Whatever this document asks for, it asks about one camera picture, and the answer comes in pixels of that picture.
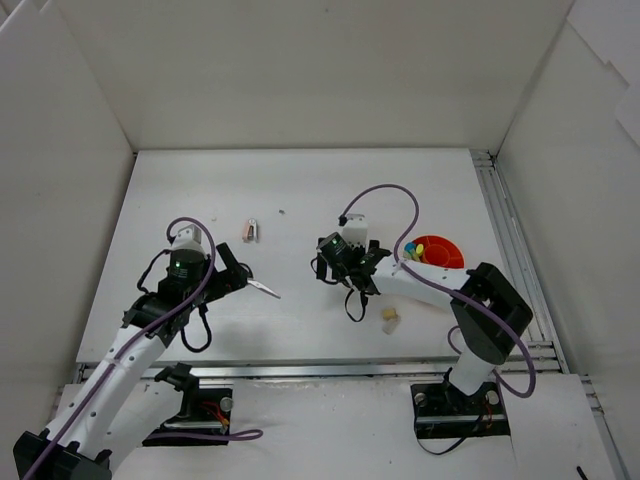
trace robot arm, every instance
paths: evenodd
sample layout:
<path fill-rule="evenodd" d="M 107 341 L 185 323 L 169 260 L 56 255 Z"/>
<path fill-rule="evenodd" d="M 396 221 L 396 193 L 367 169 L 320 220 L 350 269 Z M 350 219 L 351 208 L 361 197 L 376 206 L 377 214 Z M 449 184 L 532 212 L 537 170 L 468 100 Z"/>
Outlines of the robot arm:
<path fill-rule="evenodd" d="M 325 280 L 327 267 L 332 279 L 361 295 L 394 294 L 410 297 L 442 309 L 451 309 L 460 326 L 467 349 L 448 375 L 448 382 L 465 396 L 472 396 L 489 373 L 502 365 L 514 347 L 505 331 L 475 308 L 446 293 L 428 287 L 401 268 L 408 262 L 417 274 L 483 303 L 521 336 L 533 318 L 531 309 L 493 265 L 459 270 L 426 265 L 411 260 L 396 262 L 379 242 L 366 244 L 366 222 L 362 215 L 342 219 L 342 234 L 320 239 L 317 247 L 317 277 Z"/>
<path fill-rule="evenodd" d="M 212 261 L 200 241 L 201 231 L 196 225 L 178 232 L 172 248 L 163 252 L 170 254 L 170 264 L 157 292 L 141 287 L 148 271 L 143 275 L 139 288 L 145 294 L 125 312 L 115 341 L 78 395 L 61 408 L 40 435 L 25 432 L 15 444 L 20 478 L 31 470 L 30 478 L 38 479 L 110 479 L 124 458 L 163 421 L 176 414 L 188 415 L 198 379 L 183 364 L 165 368 L 136 404 L 124 410 L 122 407 L 143 373 L 187 325 L 194 309 L 205 308 L 207 303 L 251 281 L 229 247 L 220 244 L 216 250 L 226 269 L 218 271 L 213 266 L 206 286 L 190 305 L 156 328 L 147 328 L 141 336 L 143 329 L 184 303 L 200 287 Z M 134 337 L 139 338 L 124 355 L 120 354 Z"/>

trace small cube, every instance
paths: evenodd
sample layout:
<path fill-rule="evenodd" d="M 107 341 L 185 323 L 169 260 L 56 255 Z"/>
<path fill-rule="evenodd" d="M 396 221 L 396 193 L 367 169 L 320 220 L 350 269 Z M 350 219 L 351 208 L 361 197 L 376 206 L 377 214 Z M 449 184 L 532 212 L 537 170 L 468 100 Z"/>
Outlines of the small cube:
<path fill-rule="evenodd" d="M 383 320 L 393 320 L 394 318 L 398 318 L 398 314 L 396 313 L 395 308 L 385 308 L 382 310 L 382 318 Z"/>
<path fill-rule="evenodd" d="M 387 335 L 391 335 L 399 323 L 400 323 L 400 317 L 395 317 L 390 320 L 385 320 L 384 325 L 382 325 L 382 331 Z"/>

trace white table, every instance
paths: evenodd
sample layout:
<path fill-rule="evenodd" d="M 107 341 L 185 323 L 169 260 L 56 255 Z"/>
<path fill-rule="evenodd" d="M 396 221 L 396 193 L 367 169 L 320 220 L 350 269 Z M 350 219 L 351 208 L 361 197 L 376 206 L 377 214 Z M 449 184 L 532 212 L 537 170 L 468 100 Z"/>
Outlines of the white table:
<path fill-rule="evenodd" d="M 214 339 L 207 351 L 192 354 L 178 338 L 161 360 L 219 365 L 453 356 L 445 339 L 455 324 L 450 312 L 400 297 L 374 297 L 365 320 L 354 324 L 343 309 L 345 289 L 320 283 L 310 269 L 318 237 L 337 230 L 346 204 L 378 183 L 402 184 L 418 197 L 421 216 L 411 238 L 442 235 L 462 249 L 467 266 L 487 261 L 502 268 L 467 150 L 145 151 L 136 161 L 77 361 L 91 364 L 103 357 L 122 311 L 139 296 L 141 272 L 167 246 L 167 224 L 183 215 L 204 222 L 282 300 L 252 288 L 229 295 L 210 305 Z M 370 194 L 353 211 L 367 215 L 370 238 L 387 248 L 413 215 L 410 199 L 394 190 Z M 241 240 L 250 217 L 259 223 L 257 244 Z M 150 288 L 165 265 L 166 257 L 149 276 Z M 387 306 L 402 317 L 390 336 L 380 316 Z M 193 345 L 204 342 L 196 315 L 187 334 Z"/>
<path fill-rule="evenodd" d="M 518 388 L 523 376 L 509 376 Z M 590 480 L 614 478 L 580 379 L 543 375 L 528 400 L 505 392 L 511 436 L 469 439 L 434 457 L 413 432 L 410 385 L 419 379 L 236 381 L 232 431 L 262 428 L 226 447 L 138 448 L 115 479 Z M 61 405 L 79 385 L 65 388 Z M 144 385 L 132 395 L 144 391 Z M 426 441 L 439 451 L 452 440 Z"/>

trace white panel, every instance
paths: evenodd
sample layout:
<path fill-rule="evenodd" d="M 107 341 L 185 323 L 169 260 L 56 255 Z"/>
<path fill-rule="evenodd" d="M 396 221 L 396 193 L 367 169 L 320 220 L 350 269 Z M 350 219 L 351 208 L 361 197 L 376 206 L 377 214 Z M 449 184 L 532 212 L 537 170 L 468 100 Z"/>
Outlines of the white panel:
<path fill-rule="evenodd" d="M 140 295 L 136 282 L 156 252 L 167 246 L 164 232 L 176 217 L 191 215 L 225 241 L 256 278 L 282 300 L 248 288 L 210 305 L 213 344 L 201 354 L 176 339 L 162 360 L 283 361 L 375 359 L 452 355 L 446 333 L 453 314 L 393 296 L 372 297 L 367 318 L 352 323 L 344 311 L 347 293 L 315 279 L 309 261 L 318 237 L 338 229 L 347 203 L 365 188 L 385 182 L 415 192 L 420 220 L 409 240 L 428 233 L 461 248 L 467 266 L 501 266 L 500 251 L 482 192 L 466 150 L 263 150 L 141 152 L 85 331 L 78 361 L 97 362 L 122 322 L 122 311 Z M 371 238 L 393 248 L 413 217 L 402 192 L 378 191 L 354 213 L 367 215 Z M 260 242 L 241 240 L 255 217 Z M 164 274 L 161 259 L 147 284 Z M 357 298 L 350 308 L 358 312 Z M 382 331 L 381 309 L 396 307 L 402 323 Z M 187 336 L 205 341 L 193 315 Z"/>
<path fill-rule="evenodd" d="M 571 0 L 60 4 L 136 149 L 495 149 Z"/>
<path fill-rule="evenodd" d="M 614 117 L 626 89 L 565 26 L 498 163 L 565 352 L 640 478 L 640 147 Z"/>
<path fill-rule="evenodd" d="M 0 28 L 0 383 L 67 380 L 131 150 L 57 8 Z"/>
<path fill-rule="evenodd" d="M 7 13 L 13 12 L 19 4 L 20 0 L 0 0 L 0 8 L 4 8 Z"/>
<path fill-rule="evenodd" d="M 524 390 L 529 377 L 509 376 Z M 509 416 L 518 480 L 615 478 L 591 407 L 577 375 L 540 375 L 535 393 L 523 400 L 502 390 Z"/>
<path fill-rule="evenodd" d="M 569 21 L 600 59 L 611 62 L 632 85 L 616 107 L 616 118 L 640 145 L 640 2 L 580 0 Z"/>
<path fill-rule="evenodd" d="M 75 387 L 66 387 L 65 399 Z M 443 457 L 424 452 L 413 432 L 407 381 L 238 382 L 233 398 L 232 432 L 262 428 L 261 439 L 221 448 L 139 448 L 114 480 L 515 477 L 506 436 L 470 439 Z M 437 440 L 428 446 L 438 450 L 450 444 Z"/>
<path fill-rule="evenodd" d="M 622 96 L 615 115 L 631 138 L 640 145 L 640 76 Z"/>

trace red bowl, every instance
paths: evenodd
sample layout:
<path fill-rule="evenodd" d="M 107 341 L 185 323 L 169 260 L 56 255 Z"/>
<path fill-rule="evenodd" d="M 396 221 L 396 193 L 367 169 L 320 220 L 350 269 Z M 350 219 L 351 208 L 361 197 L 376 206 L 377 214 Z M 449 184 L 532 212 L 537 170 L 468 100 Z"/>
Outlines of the red bowl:
<path fill-rule="evenodd" d="M 424 247 L 421 260 L 445 268 L 464 268 L 464 256 L 455 243 L 437 235 L 416 238 L 413 243 Z"/>

